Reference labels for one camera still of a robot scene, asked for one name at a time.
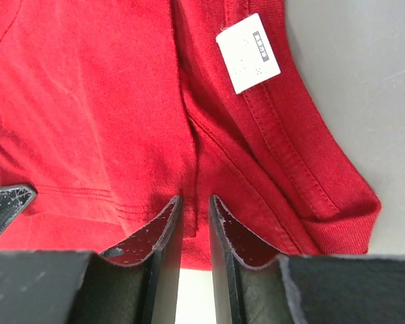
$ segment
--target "red t-shirt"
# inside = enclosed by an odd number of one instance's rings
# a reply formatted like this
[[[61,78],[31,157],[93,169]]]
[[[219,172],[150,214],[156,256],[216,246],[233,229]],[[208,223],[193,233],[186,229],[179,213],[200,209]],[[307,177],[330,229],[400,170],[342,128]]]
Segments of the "red t-shirt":
[[[235,94],[215,37],[253,13],[281,74]],[[282,0],[0,0],[0,186],[19,183],[38,197],[0,249],[101,251],[181,194],[197,269],[211,194],[289,253],[366,252],[380,210],[294,67]]]

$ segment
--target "stitching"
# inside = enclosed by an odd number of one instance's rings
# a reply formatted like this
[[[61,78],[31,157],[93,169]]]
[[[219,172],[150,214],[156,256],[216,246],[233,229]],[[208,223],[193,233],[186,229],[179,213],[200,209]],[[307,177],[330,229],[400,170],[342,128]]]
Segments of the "stitching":
[[[5,30],[5,32],[3,33],[3,35],[1,35],[1,37],[0,37],[0,43],[1,43],[1,41],[3,40],[3,38],[5,37],[5,35],[7,34],[7,32],[9,31],[9,29],[11,29],[12,25],[14,24],[14,22],[15,22],[17,16],[18,16],[18,14],[19,14],[19,12],[20,12],[21,6],[22,6],[22,0],[20,1],[20,6],[18,7],[18,10],[17,10],[16,13],[15,13],[15,17],[13,17],[11,23],[10,23],[9,26],[6,28],[6,30]]]
[[[133,212],[133,211],[123,211],[123,210],[121,210],[121,209],[117,209],[117,211],[119,211],[119,212],[121,212],[121,213],[124,213],[124,214],[130,214],[130,215],[151,215],[151,214],[159,214],[161,211],[162,211],[162,209],[161,210],[158,210],[158,211],[149,211],[149,212],[139,212],[139,211],[136,211],[136,212]],[[191,211],[191,209],[190,208],[186,208],[186,207],[184,207],[183,208],[183,211]],[[122,218],[122,219],[127,219],[127,218],[125,218],[125,217],[123,217],[123,216],[120,216],[120,215],[118,215],[118,217],[120,217],[120,218]]]
[[[225,20],[230,22],[230,20],[232,18],[231,17],[230,1],[225,0],[225,2],[227,2],[227,5],[225,5]],[[249,0],[241,1],[238,4],[238,9],[240,9],[240,7],[244,11],[244,16],[249,16],[249,14],[250,14]],[[285,133],[284,127],[281,124],[281,121],[279,120],[279,118],[278,118],[278,116],[276,114],[274,104],[273,104],[272,100],[270,100],[269,94],[267,92],[267,87],[264,84],[259,84],[258,87],[256,87],[256,89],[261,89],[263,91],[265,101],[268,104],[268,107],[270,107],[270,110],[271,110],[271,112],[273,114],[274,120],[275,120],[277,126],[279,127],[279,130],[281,131],[282,139],[287,144],[290,152],[292,153],[292,156],[293,156],[294,160],[296,162],[298,162],[298,164],[301,166],[301,168],[303,169],[304,174],[306,175],[308,180],[310,180],[312,185],[317,189],[317,191],[319,192],[321,197],[325,200],[325,202],[328,204],[328,206],[335,213],[339,212],[339,209],[334,205],[333,201],[331,201],[331,199],[328,197],[327,193],[322,189],[320,183],[318,183],[318,181],[315,179],[315,177],[311,173],[310,169],[304,163],[304,161],[302,160],[302,157],[298,154],[297,150],[294,148],[294,146],[292,145],[290,139],[288,138],[287,134]],[[279,159],[279,157],[276,156],[275,150],[273,149],[273,146],[272,146],[271,142],[267,141],[268,136],[267,136],[267,133],[265,133],[265,131],[263,129],[264,123],[261,122],[261,119],[259,119],[256,116],[256,109],[251,104],[250,95],[247,92],[243,92],[243,97],[244,97],[246,103],[248,104],[248,106],[250,108],[250,111],[252,113],[253,118],[255,119],[255,121],[257,122],[257,124],[259,126],[259,129],[261,131],[261,134],[264,137],[264,142],[265,142],[267,148],[269,149],[270,153],[273,155],[275,160],[280,164],[281,159]],[[321,218],[320,214],[315,210],[314,206],[311,203],[309,203],[307,199],[304,198],[304,193],[303,193],[302,188],[298,185],[296,180],[293,180],[293,177],[292,177],[291,173],[289,172],[289,169],[284,168],[284,170],[286,171],[286,175],[287,175],[288,179],[291,181],[291,183],[293,183],[295,189],[298,191],[298,193],[301,196],[301,198],[303,199],[303,201],[305,201],[307,203],[307,205],[310,207],[311,211],[320,219]]]
[[[151,207],[151,205],[139,205],[139,206],[132,206],[132,205],[121,205],[121,204],[118,204],[118,203],[116,203],[115,201],[113,201],[113,200],[107,200],[107,199],[102,199],[102,198],[96,198],[96,197],[93,197],[92,195],[90,195],[90,194],[87,194],[87,193],[84,193],[84,195],[85,196],[76,196],[75,194],[72,194],[71,192],[62,192],[62,191],[58,191],[58,190],[41,190],[40,191],[40,193],[43,193],[43,194],[55,194],[55,193],[60,193],[60,194],[62,194],[62,195],[64,195],[64,196],[71,196],[71,197],[74,197],[74,198],[83,198],[83,199],[91,199],[91,200],[99,200],[99,201],[104,201],[104,202],[106,202],[106,203],[111,203],[111,204],[115,204],[116,206],[119,206],[119,207],[124,207],[124,208],[129,208],[129,209],[132,209],[132,208],[149,208],[149,207]],[[191,206],[191,204],[190,203],[188,203],[188,202],[185,202],[184,204],[183,204],[183,206],[184,207],[187,207],[187,206]],[[141,212],[139,212],[139,213],[148,213],[148,212],[151,212],[151,211],[157,211],[157,209],[156,210],[153,210],[153,208],[152,209],[149,209],[149,210],[147,210],[147,211],[141,211]]]
[[[301,156],[297,153],[296,149],[294,148],[294,146],[292,145],[290,139],[288,138],[288,136],[285,133],[285,129],[283,127],[283,125],[281,124],[273,103],[271,102],[269,95],[267,93],[267,89],[265,88],[264,85],[260,84],[258,86],[259,90],[261,90],[263,92],[262,96],[265,99],[265,102],[267,104],[268,107],[270,107],[270,110],[272,112],[272,116],[273,119],[275,121],[275,123],[277,124],[277,127],[280,130],[280,134],[282,137],[282,140],[287,144],[288,146],[288,150],[291,152],[292,157],[295,161],[295,163],[297,163],[303,170],[305,176],[307,177],[307,179],[312,183],[312,185],[314,186],[314,188],[316,188],[319,192],[319,194],[321,195],[322,198],[324,198],[325,202],[328,204],[328,206],[334,211],[334,212],[339,212],[339,209],[333,204],[333,202],[328,198],[327,194],[323,191],[321,185],[318,183],[318,181],[315,179],[315,177],[313,177],[311,171],[309,170],[309,168],[306,166],[306,164],[304,164],[304,161],[302,160]],[[275,160],[278,163],[281,163],[282,165],[284,165],[284,163],[282,163],[281,159],[279,158],[279,156],[277,156],[275,154],[275,149],[273,148],[273,145],[271,144],[271,142],[269,142],[267,139],[269,138],[267,135],[267,132],[265,130],[265,124],[261,121],[261,119],[259,117],[256,116],[256,109],[255,106],[251,103],[251,99],[250,99],[250,95],[248,93],[243,93],[243,97],[245,98],[245,101],[247,103],[247,105],[250,108],[250,111],[252,112],[252,116],[255,119],[255,121],[257,122],[259,129],[261,131],[261,134],[264,137],[264,142],[267,146],[267,148],[269,149],[270,153],[273,155],[273,157],[275,158]],[[299,195],[301,196],[301,198],[303,199],[303,201],[307,202],[307,205],[310,207],[310,209],[312,210],[312,212],[320,219],[322,218],[321,215],[315,210],[314,206],[312,206],[311,203],[308,202],[307,199],[305,199],[304,197],[304,192],[301,188],[301,186],[298,185],[297,181],[294,180],[294,178],[292,177],[290,171],[288,168],[284,168],[284,170],[286,171],[286,175],[288,177],[288,179],[291,181],[291,183],[293,183],[294,187],[297,189]]]
[[[250,180],[242,173],[242,171],[237,167],[237,165],[232,161],[232,159],[230,158],[230,156],[226,153],[226,151],[223,149],[224,146],[223,145],[219,145],[218,141],[220,142],[220,140],[216,139],[216,137],[213,135],[213,133],[206,129],[205,127],[202,126],[202,124],[200,122],[198,122],[198,120],[191,114],[189,113],[190,119],[192,121],[194,121],[196,124],[198,124],[198,126],[203,130],[204,133],[206,133],[207,135],[209,135],[209,137],[211,138],[211,140],[220,148],[220,150],[222,151],[222,153],[227,157],[227,159],[231,162],[231,164],[235,167],[235,170],[238,171],[238,173],[240,173],[243,178],[247,181],[247,183],[254,188],[254,190],[258,193],[258,195],[260,196],[260,198],[264,201],[264,203],[267,205],[267,207],[269,207],[270,211],[273,213],[273,215],[275,216],[278,224],[280,225],[280,227],[282,228],[284,234],[286,234],[286,236],[290,239],[290,242],[294,245],[294,247],[296,248],[296,250],[298,250],[300,253],[303,253],[302,249],[299,247],[299,245],[297,244],[297,242],[295,241],[295,239],[290,235],[290,233],[285,229],[284,225],[281,223],[281,221],[279,220],[279,217],[276,215],[276,213],[273,211],[273,209],[269,206],[269,204],[267,203],[267,201],[264,199],[264,197],[260,194],[260,192],[258,191],[257,188],[255,188],[255,186],[252,185],[252,183],[250,182]]]
[[[315,176],[312,174],[312,172],[310,171],[310,169],[308,168],[308,166],[306,165],[306,163],[303,161],[302,157],[298,154],[296,148],[293,146],[292,142],[290,141],[290,139],[288,138],[287,134],[285,133],[285,129],[283,127],[283,125],[281,124],[280,119],[278,118],[276,112],[275,112],[275,107],[273,102],[270,100],[269,97],[269,93],[267,90],[267,87],[265,85],[261,85],[263,88],[263,92],[266,98],[266,101],[269,103],[269,106],[271,108],[271,112],[275,118],[276,123],[278,124],[283,137],[285,138],[290,150],[293,152],[293,154],[295,153],[295,155],[297,156],[297,161],[299,162],[299,164],[302,166],[302,168],[305,170],[306,172],[306,176],[308,177],[308,179],[313,183],[313,186],[320,192],[320,194],[322,195],[322,197],[325,199],[326,203],[331,207],[331,209],[333,211],[335,211],[336,213],[339,212],[339,209],[335,206],[335,204],[333,203],[333,201],[328,197],[327,193],[322,189],[320,183],[318,182],[317,179],[315,179]]]
[[[65,192],[65,193],[68,193],[68,194],[78,194],[78,195],[82,195],[82,196],[87,195],[87,196],[98,196],[98,197],[103,197],[103,198],[113,198],[112,196],[105,196],[103,194],[95,194],[95,193],[92,193],[92,192],[72,192],[72,191],[69,191],[69,190],[54,190],[52,188],[42,188],[42,187],[39,187],[39,186],[36,186],[36,188],[39,188],[39,189],[45,190],[45,191]]]
[[[159,209],[152,209],[152,210],[148,210],[148,211],[124,211],[123,209],[118,209],[116,208],[117,211],[121,211],[122,213],[125,214],[152,214],[152,213],[160,213],[162,210],[162,207],[159,207]],[[183,210],[184,211],[190,211],[191,210],[191,205],[185,205],[183,204]]]
[[[36,187],[56,188],[56,189],[69,189],[69,190],[75,190],[75,191],[90,190],[90,191],[108,192],[109,194],[111,194],[111,191],[105,190],[105,189],[57,187],[57,186],[48,186],[48,185],[46,185],[46,184],[37,184]]]
[[[78,68],[78,81],[81,84],[81,83],[83,83],[83,81],[81,79],[81,65],[78,64],[77,68]],[[81,87],[81,89],[84,92],[84,96],[85,96],[84,98],[87,98],[85,87]],[[96,147],[97,147],[97,155],[99,156],[99,159],[101,161],[101,167],[102,167],[101,169],[103,171],[105,179],[108,181],[109,189],[111,189],[111,181],[109,179],[108,173],[106,172],[106,168],[105,168],[105,158],[104,158],[103,154],[101,153],[102,152],[101,145],[99,144],[99,132],[96,129],[96,123],[95,123],[95,119],[94,119],[92,113],[88,114],[88,123],[90,125],[91,130],[92,130],[94,143],[96,144]]]

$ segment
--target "seam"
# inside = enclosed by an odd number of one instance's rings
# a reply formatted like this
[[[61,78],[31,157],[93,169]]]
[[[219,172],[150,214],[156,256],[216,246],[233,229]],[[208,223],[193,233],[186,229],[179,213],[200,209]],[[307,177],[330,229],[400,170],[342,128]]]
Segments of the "seam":
[[[190,191],[192,192],[193,197],[190,197],[194,203],[194,210],[193,210],[193,214],[191,213],[191,215],[189,217],[187,217],[188,219],[184,219],[184,222],[188,224],[188,226],[190,227],[190,229],[192,230],[192,237],[195,237],[198,229],[200,227],[200,217],[199,215],[199,204],[198,204],[198,195],[197,195],[197,182],[198,182],[198,173],[199,173],[199,160],[198,160],[198,151],[200,148],[200,143],[198,142],[198,138],[196,136],[196,130],[194,129],[194,125],[192,124],[192,122],[189,119],[188,114],[186,113],[188,108],[186,106],[186,100],[185,100],[185,90],[187,87],[190,86],[189,82],[188,82],[188,73],[187,73],[187,69],[185,66],[183,66],[184,60],[183,60],[183,53],[182,53],[182,49],[180,46],[180,33],[179,33],[179,22],[182,21],[183,25],[184,25],[184,29],[188,29],[188,23],[185,19],[185,17],[183,16],[183,10],[184,8],[182,7],[181,3],[179,1],[174,1],[171,0],[169,2],[169,10],[170,10],[170,14],[171,14],[171,20],[169,22],[170,26],[171,26],[171,31],[172,31],[172,37],[173,37],[173,47],[174,47],[174,56],[175,56],[175,71],[177,73],[176,76],[176,80],[177,80],[177,87],[178,87],[178,95],[180,98],[180,103],[181,103],[181,109],[182,112],[186,118],[186,123],[188,126],[188,131],[191,135],[191,139],[192,139],[192,144],[193,144],[193,158],[194,158],[194,163],[195,163],[195,169],[194,172],[192,172],[192,176],[193,176],[193,181],[192,181],[192,187],[190,189]],[[190,185],[191,181],[186,181],[182,184],[182,186],[187,186]]]
[[[161,210],[160,211],[150,211],[150,212],[133,212],[133,211],[123,211],[121,209],[117,209],[117,211],[119,211],[121,213],[129,214],[129,215],[152,215],[152,214],[159,214],[161,212]],[[190,211],[190,205],[183,206],[183,212],[184,211]],[[129,220],[128,218],[120,216],[120,215],[118,215],[118,217],[121,219]]]
[[[288,138],[288,135],[285,132],[284,126],[282,125],[281,120],[278,118],[276,111],[275,111],[275,105],[273,104],[273,101],[270,100],[269,97],[269,93],[267,90],[267,87],[262,84],[261,87],[263,88],[263,92],[264,92],[264,96],[266,98],[266,101],[269,103],[269,106],[271,108],[271,112],[275,118],[276,123],[279,126],[279,129],[281,130],[281,133],[283,135],[283,137],[286,140],[287,145],[289,146],[291,152],[293,154],[295,154],[297,156],[297,161],[299,162],[299,164],[302,166],[303,170],[306,173],[306,176],[308,177],[308,179],[312,182],[313,186],[319,191],[319,193],[321,194],[321,196],[324,198],[325,202],[330,206],[330,208],[338,213],[340,210],[339,208],[336,207],[336,205],[334,204],[334,202],[328,197],[328,194],[326,193],[326,191],[324,191],[324,189],[321,187],[321,184],[318,182],[318,180],[315,178],[315,176],[312,174],[311,170],[309,169],[309,167],[306,165],[306,163],[303,161],[303,158],[300,156],[300,154],[298,154],[298,151],[296,150],[296,148],[294,147],[294,145],[292,144],[291,140]]]
[[[227,24],[234,23],[231,21],[232,20],[231,1],[232,0],[225,0],[225,20],[226,20]],[[239,11],[240,13],[242,13],[242,15],[244,17],[249,16],[249,14],[250,14],[249,0],[237,0],[237,1],[238,1],[238,4],[236,6],[237,7],[236,11]],[[306,176],[307,180],[313,185],[314,188],[317,189],[317,192],[324,199],[324,201],[327,203],[327,205],[330,207],[330,209],[332,211],[334,211],[335,213],[338,213],[339,209],[334,205],[333,201],[328,197],[327,193],[322,189],[320,183],[318,183],[317,179],[315,179],[314,175],[311,173],[308,166],[304,163],[302,157],[298,154],[298,151],[295,149],[294,145],[292,144],[291,140],[289,139],[288,135],[286,134],[285,129],[276,114],[276,110],[275,110],[273,101],[269,97],[267,87],[264,84],[259,84],[258,86],[255,87],[255,90],[260,90],[263,93],[261,98],[263,98],[265,100],[265,103],[270,108],[271,114],[273,115],[273,119],[275,120],[275,123],[279,127],[279,130],[280,130],[280,133],[282,136],[282,140],[287,144],[288,150],[290,151],[290,153],[294,159],[294,164],[299,165],[301,167],[301,169],[304,171],[304,175]],[[279,164],[284,165],[284,163],[281,162],[282,160],[279,158],[279,156],[277,156],[275,154],[275,150],[274,150],[271,142],[269,142],[267,140],[268,136],[267,136],[266,131],[264,130],[265,124],[261,121],[261,119],[259,117],[256,116],[256,109],[254,108],[254,105],[251,103],[252,100],[250,98],[250,95],[245,91],[245,92],[243,92],[243,97],[245,99],[246,104],[250,108],[252,116],[253,116],[255,122],[257,123],[261,134],[263,135],[264,142],[265,142],[267,148],[269,149],[269,152],[271,153],[273,158]],[[321,215],[315,210],[313,204],[310,203],[308,201],[308,199],[305,199],[303,189],[301,188],[301,186],[299,186],[298,182],[296,180],[294,180],[294,177],[290,173],[290,169],[287,167],[282,167],[282,169],[285,171],[286,176],[288,177],[288,179],[291,181],[291,183],[293,184],[293,186],[299,193],[301,199],[309,206],[309,208],[317,216],[317,218],[321,219],[322,218]]]
[[[106,202],[106,203],[111,203],[111,204],[114,204],[114,205],[116,205],[116,206],[123,207],[123,208],[129,208],[129,209],[136,209],[136,208],[147,209],[147,210],[145,210],[145,211],[131,212],[131,211],[124,211],[124,210],[122,210],[122,209],[118,209],[117,207],[115,207],[115,209],[116,209],[117,211],[121,211],[121,212],[123,212],[123,213],[129,213],[129,214],[132,214],[132,213],[141,213],[141,214],[144,214],[144,213],[155,213],[155,212],[159,212],[158,209],[149,208],[149,207],[151,207],[151,205],[138,205],[138,206],[136,206],[136,205],[121,205],[121,204],[116,203],[116,202],[113,201],[113,200],[108,200],[108,199],[102,199],[102,198],[93,197],[93,195],[87,194],[87,193],[84,193],[84,196],[78,196],[78,195],[80,195],[80,194],[82,194],[82,193],[76,193],[76,195],[75,195],[75,194],[72,194],[71,192],[63,192],[63,191],[60,191],[60,190],[41,190],[40,193],[41,193],[41,194],[56,194],[56,193],[58,193],[58,194],[62,194],[62,195],[64,195],[64,196],[71,196],[71,197],[73,197],[73,198],[82,198],[82,199],[98,200],[98,201],[103,201],[103,202]],[[183,205],[184,205],[184,207],[191,206],[191,204],[189,204],[188,202],[187,202],[187,203],[184,203]]]
[[[294,164],[295,165],[299,165],[300,168],[303,170],[303,174],[306,176],[307,180],[310,181],[312,183],[312,185],[314,186],[314,188],[316,188],[319,192],[319,194],[325,199],[326,203],[328,204],[328,206],[335,212],[338,212],[339,209],[334,206],[334,204],[328,199],[327,194],[322,190],[321,186],[319,185],[319,183],[316,181],[316,179],[313,177],[313,175],[311,174],[309,168],[304,164],[304,161],[301,159],[301,156],[297,153],[296,149],[293,147],[290,139],[288,138],[288,136],[285,133],[284,127],[282,126],[276,112],[275,109],[272,105],[272,102],[269,100],[269,98],[267,97],[267,92],[264,89],[263,85],[260,85],[260,89],[264,92],[264,99],[265,102],[267,104],[268,107],[270,107],[271,112],[272,112],[272,116],[273,116],[273,120],[275,121],[277,127],[279,128],[281,137],[282,137],[282,141],[288,146],[288,150],[292,155],[292,158],[294,159]],[[275,160],[283,165],[282,169],[285,171],[286,176],[288,177],[288,179],[291,181],[291,183],[294,185],[295,189],[298,191],[300,197],[303,199],[303,201],[306,202],[306,204],[310,207],[311,211],[320,219],[322,218],[320,213],[318,213],[313,204],[309,203],[307,199],[305,199],[305,195],[303,192],[303,189],[301,188],[301,186],[297,183],[297,181],[294,179],[294,177],[291,175],[290,172],[290,168],[284,167],[284,163],[282,162],[282,160],[279,158],[278,155],[275,154],[275,149],[273,148],[273,145],[271,144],[270,141],[268,141],[268,135],[267,135],[267,131],[265,129],[265,124],[264,122],[261,121],[261,119],[259,117],[256,116],[256,109],[254,107],[254,105],[252,104],[252,100],[250,99],[250,96],[248,93],[244,93],[243,97],[245,98],[245,101],[248,105],[248,107],[250,108],[250,111],[252,112],[252,116],[255,119],[255,122],[258,124],[259,130],[261,132],[261,134],[263,135],[264,138],[264,142],[267,146],[267,148],[269,149],[271,155],[275,158]]]
[[[261,193],[258,191],[257,188],[255,188],[255,186],[253,186],[253,184],[250,182],[250,180],[242,173],[242,171],[237,167],[237,165],[232,161],[232,159],[230,158],[230,156],[227,154],[227,152],[223,149],[224,146],[219,144],[219,140],[216,139],[216,137],[213,135],[213,133],[206,129],[200,122],[198,122],[198,120],[191,114],[189,113],[189,117],[190,119],[196,123],[202,130],[204,133],[206,133],[210,139],[219,147],[219,149],[222,151],[222,153],[227,157],[227,159],[231,162],[231,164],[234,166],[235,170],[238,171],[239,174],[242,175],[242,177],[246,180],[246,182],[256,191],[256,193],[260,196],[260,198],[264,201],[264,203],[267,205],[267,207],[270,209],[270,211],[272,212],[272,214],[275,216],[278,224],[280,225],[282,231],[284,232],[284,234],[286,234],[287,238],[290,239],[290,242],[294,245],[294,247],[296,248],[297,251],[299,251],[300,253],[302,253],[303,251],[301,250],[301,248],[299,247],[299,244],[297,244],[297,242],[295,241],[295,239],[290,235],[290,233],[286,230],[286,228],[284,227],[284,225],[281,223],[281,221],[279,220],[279,217],[276,215],[276,213],[273,211],[273,209],[270,207],[270,205],[268,204],[268,202],[264,199],[264,197],[261,195]]]
[[[56,189],[69,189],[69,190],[75,190],[75,191],[99,191],[99,192],[107,192],[108,194],[111,194],[110,190],[105,190],[105,189],[93,189],[93,188],[72,188],[72,187],[58,187],[58,186],[48,186],[46,184],[37,184],[36,187],[45,187],[45,188],[56,188]]]
[[[76,61],[78,63],[77,64],[78,81],[80,83],[81,91],[84,93],[84,96],[82,96],[82,98],[83,98],[82,100],[84,101],[85,105],[88,107],[88,103],[86,102],[87,94],[86,94],[86,88],[85,88],[85,84],[84,84],[84,79],[81,77],[81,64],[80,64],[79,60],[76,60]],[[96,128],[96,123],[95,123],[95,119],[93,117],[92,110],[88,109],[88,111],[90,113],[88,114],[87,120],[88,120],[88,124],[89,124],[89,126],[90,126],[90,128],[92,130],[94,143],[96,144],[96,147],[97,147],[97,155],[99,156],[99,159],[101,161],[101,167],[102,167],[101,169],[103,171],[103,175],[104,175],[105,179],[108,181],[109,189],[111,189],[111,181],[109,179],[109,175],[108,175],[108,173],[106,171],[106,168],[105,168],[105,158],[104,158],[103,152],[101,150],[101,145],[99,144],[99,132],[97,131],[97,128]]]
[[[153,214],[155,214],[155,213],[158,213],[158,212],[156,212],[156,211],[152,211],[152,212],[150,212],[150,213],[131,213],[131,212],[125,212],[125,211],[120,211],[120,210],[117,210],[117,211],[120,212],[120,213],[127,214],[127,215],[147,215],[147,216],[153,215]],[[117,217],[119,217],[120,219],[123,219],[123,220],[125,220],[125,221],[141,221],[141,222],[146,222],[145,219],[133,219],[133,218],[131,218],[131,217],[126,217],[126,216],[123,216],[123,215],[117,215]]]
[[[9,26],[6,28],[6,30],[5,30],[5,32],[3,33],[3,35],[1,35],[1,37],[0,37],[0,43],[1,43],[1,41],[3,40],[3,38],[5,37],[5,35],[7,34],[7,32],[9,31],[9,29],[11,29],[12,25],[14,24],[14,22],[15,22],[17,16],[18,16],[18,14],[19,14],[19,12],[20,12],[20,9],[21,9],[21,6],[22,6],[22,1],[23,1],[23,0],[20,1],[20,6],[18,7],[18,9],[17,9],[17,11],[16,11],[16,13],[15,13],[15,17],[13,17],[11,23],[10,23]]]
[[[98,197],[103,197],[103,198],[113,198],[111,195],[109,196],[105,196],[103,194],[95,194],[92,192],[73,192],[70,190],[54,190],[53,188],[42,188],[41,186],[36,186],[36,188],[40,189],[40,190],[45,190],[45,191],[52,191],[52,192],[66,192],[68,194],[77,194],[77,195],[81,195],[81,196],[98,196]]]

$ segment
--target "clothing label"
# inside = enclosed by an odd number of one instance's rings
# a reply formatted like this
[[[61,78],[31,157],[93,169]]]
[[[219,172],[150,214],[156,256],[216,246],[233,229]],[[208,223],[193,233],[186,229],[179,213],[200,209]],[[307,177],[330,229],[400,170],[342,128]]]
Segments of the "clothing label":
[[[281,73],[257,13],[221,32],[216,43],[237,94]]]

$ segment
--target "scratched black surface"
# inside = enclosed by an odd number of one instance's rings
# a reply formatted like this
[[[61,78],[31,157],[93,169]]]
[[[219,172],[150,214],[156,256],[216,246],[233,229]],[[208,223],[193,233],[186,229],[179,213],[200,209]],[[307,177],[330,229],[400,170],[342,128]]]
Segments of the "scratched black surface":
[[[220,224],[232,250],[251,267],[262,267],[280,253],[247,227],[241,224],[225,207],[218,196],[214,196]]]
[[[36,192],[25,185],[0,188],[0,235],[35,196]]]
[[[150,223],[124,241],[104,251],[102,255],[109,258],[111,262],[122,265],[132,265],[143,261],[152,253],[161,238],[174,207],[176,207],[175,203],[169,204]]]

